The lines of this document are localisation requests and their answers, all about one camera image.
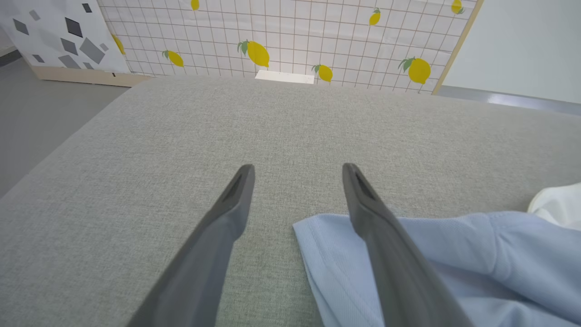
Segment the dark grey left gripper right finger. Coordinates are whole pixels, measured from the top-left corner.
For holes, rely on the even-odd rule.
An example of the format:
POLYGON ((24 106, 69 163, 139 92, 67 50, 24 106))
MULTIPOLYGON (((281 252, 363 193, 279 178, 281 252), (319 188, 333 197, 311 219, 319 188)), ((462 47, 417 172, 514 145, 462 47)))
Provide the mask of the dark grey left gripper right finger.
POLYGON ((386 327, 474 327, 359 167, 342 166, 351 225, 365 242, 386 327))

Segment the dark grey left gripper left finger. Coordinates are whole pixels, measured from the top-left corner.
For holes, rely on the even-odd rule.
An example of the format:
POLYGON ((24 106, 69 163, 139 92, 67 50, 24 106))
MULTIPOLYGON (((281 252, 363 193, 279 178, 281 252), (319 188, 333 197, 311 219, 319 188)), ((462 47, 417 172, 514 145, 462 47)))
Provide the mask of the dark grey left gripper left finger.
POLYGON ((127 327, 215 327, 234 243, 245 231, 255 167, 242 165, 127 327))

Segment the light blue and white shirt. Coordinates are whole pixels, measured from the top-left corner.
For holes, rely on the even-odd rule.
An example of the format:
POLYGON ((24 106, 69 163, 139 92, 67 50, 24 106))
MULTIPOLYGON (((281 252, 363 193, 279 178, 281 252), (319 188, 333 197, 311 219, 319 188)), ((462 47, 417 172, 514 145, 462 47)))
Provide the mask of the light blue and white shirt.
MULTIPOLYGON (((525 213, 400 218, 475 327, 581 327, 581 183, 525 213)), ((384 327, 367 248, 349 217, 293 225, 325 327, 384 327)))

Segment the grey fabric sofa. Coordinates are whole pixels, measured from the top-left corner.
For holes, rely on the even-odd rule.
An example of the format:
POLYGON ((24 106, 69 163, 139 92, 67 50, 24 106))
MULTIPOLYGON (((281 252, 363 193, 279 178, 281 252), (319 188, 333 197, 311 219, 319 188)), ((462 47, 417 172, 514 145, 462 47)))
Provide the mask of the grey fabric sofa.
POLYGON ((356 164, 401 217, 525 211, 581 182, 581 116, 425 94, 157 77, 0 199, 0 327, 125 327, 245 164, 216 327, 322 327, 292 225, 346 214, 356 164))

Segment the white box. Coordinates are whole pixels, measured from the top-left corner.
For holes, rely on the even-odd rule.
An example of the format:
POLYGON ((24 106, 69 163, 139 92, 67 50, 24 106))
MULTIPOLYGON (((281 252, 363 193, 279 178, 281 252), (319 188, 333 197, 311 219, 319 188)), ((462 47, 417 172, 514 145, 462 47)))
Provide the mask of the white box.
POLYGON ((270 70, 259 70, 255 75, 255 79, 286 83, 314 84, 314 76, 297 73, 274 72, 270 70))

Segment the lemon print partition screen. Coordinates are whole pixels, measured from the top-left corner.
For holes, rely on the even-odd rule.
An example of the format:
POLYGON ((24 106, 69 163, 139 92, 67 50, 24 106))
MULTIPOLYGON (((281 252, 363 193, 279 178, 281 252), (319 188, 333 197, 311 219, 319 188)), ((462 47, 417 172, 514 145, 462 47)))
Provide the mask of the lemon print partition screen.
POLYGON ((132 73, 435 94, 484 0, 97 0, 132 73))

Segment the grey geometric print partition screen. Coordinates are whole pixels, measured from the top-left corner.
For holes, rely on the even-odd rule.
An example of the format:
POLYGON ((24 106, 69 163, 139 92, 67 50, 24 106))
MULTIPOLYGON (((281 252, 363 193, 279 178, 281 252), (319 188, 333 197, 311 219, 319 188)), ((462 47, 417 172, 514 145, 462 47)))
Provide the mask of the grey geometric print partition screen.
POLYGON ((0 29, 40 80, 133 87, 97 0, 0 0, 0 29))

